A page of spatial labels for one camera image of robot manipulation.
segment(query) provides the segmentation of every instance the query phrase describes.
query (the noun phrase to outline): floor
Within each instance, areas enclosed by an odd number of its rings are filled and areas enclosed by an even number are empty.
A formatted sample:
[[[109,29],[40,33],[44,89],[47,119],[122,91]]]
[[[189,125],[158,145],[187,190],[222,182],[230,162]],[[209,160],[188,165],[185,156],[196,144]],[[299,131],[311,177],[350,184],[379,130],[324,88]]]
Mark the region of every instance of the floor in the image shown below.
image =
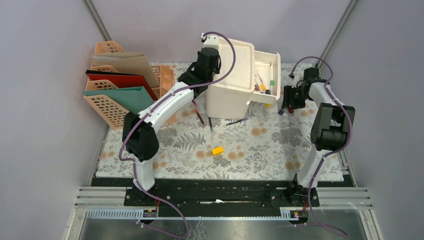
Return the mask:
[[[163,64],[173,69],[175,79],[189,66],[189,63]],[[281,64],[281,90],[291,83],[288,75],[293,65]],[[300,64],[296,72],[310,66]],[[192,103],[177,111],[175,122],[162,126],[157,132],[160,148],[153,157],[155,178],[292,180],[303,166],[311,149],[310,130],[318,110],[313,101],[307,101],[306,108],[288,115],[277,114],[282,97],[274,107],[253,102],[246,121],[226,126],[232,121],[212,118],[213,131],[206,116],[205,92],[195,101],[206,126],[199,121]],[[96,177],[133,177],[131,163],[118,160],[121,144],[122,130],[110,130]],[[219,146],[224,148],[224,153],[213,156],[211,149]],[[319,180],[343,180],[336,155],[326,160]]]
[[[326,224],[343,229],[348,238],[329,233],[322,227],[303,226],[294,228],[288,221],[270,220],[190,220],[190,234],[187,240],[366,240],[360,215],[355,210],[317,211],[317,216]],[[316,222],[310,216],[308,223]],[[185,230],[182,220],[156,220],[152,226],[164,229],[177,235]],[[135,220],[91,219],[85,221],[82,240],[91,239],[161,239],[176,238],[160,232],[140,228]]]

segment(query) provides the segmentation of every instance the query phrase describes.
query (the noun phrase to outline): beige folder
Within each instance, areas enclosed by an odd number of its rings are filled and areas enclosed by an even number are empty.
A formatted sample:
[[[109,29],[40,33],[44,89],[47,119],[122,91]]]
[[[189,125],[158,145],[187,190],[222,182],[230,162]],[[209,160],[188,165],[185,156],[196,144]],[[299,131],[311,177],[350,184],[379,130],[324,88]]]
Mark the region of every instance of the beige folder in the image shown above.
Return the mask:
[[[91,57],[93,67],[109,65],[119,73],[142,75],[152,89],[159,87],[149,61],[143,53],[109,52],[93,54]]]

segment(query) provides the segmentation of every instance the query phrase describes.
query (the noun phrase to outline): wall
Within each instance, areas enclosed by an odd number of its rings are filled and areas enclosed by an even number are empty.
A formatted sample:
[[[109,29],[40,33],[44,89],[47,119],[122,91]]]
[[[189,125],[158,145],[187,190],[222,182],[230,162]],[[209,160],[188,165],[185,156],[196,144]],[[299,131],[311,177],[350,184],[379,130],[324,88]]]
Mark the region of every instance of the wall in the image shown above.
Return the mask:
[[[356,108],[348,148],[385,240],[422,239],[424,1],[360,1],[328,61]]]
[[[81,0],[0,12],[0,239],[58,240],[105,129],[81,94],[102,38]]]
[[[281,54],[320,55],[349,0],[93,0],[111,38],[151,62],[193,62],[200,35],[220,32]]]

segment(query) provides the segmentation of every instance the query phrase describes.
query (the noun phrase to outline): folder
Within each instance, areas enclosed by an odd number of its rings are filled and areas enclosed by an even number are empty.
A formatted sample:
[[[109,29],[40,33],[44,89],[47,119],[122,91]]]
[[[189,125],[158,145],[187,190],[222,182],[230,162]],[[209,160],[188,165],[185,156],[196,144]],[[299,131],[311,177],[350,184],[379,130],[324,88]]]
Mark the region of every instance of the folder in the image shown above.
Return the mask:
[[[155,95],[155,93],[152,91],[150,85],[146,82],[145,78],[141,75],[116,75],[116,72],[102,72],[99,71],[100,74],[90,74],[90,72],[98,72],[98,71],[92,71],[87,70],[85,74],[88,78],[90,78],[91,81],[95,80],[109,80],[111,83],[113,83],[115,86],[117,86],[120,89],[123,88],[131,88],[131,87],[144,87],[150,97],[153,100],[158,100],[158,97]]]
[[[120,73],[142,75],[151,88],[159,87],[149,61],[143,53],[108,52],[94,54],[91,57],[94,67],[109,65]]]
[[[86,97],[105,95],[128,111],[137,114],[153,104],[153,99],[142,86],[108,90],[83,91]]]

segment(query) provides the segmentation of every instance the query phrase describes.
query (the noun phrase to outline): yellow block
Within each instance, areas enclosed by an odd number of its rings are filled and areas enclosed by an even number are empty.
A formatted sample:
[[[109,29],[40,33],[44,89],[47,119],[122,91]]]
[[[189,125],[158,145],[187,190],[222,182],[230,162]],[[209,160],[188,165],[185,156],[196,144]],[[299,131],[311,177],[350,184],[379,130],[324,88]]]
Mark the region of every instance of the yellow block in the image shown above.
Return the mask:
[[[217,148],[212,149],[212,154],[214,156],[218,155],[218,154],[222,154],[224,152],[224,148],[222,146],[219,146]]]

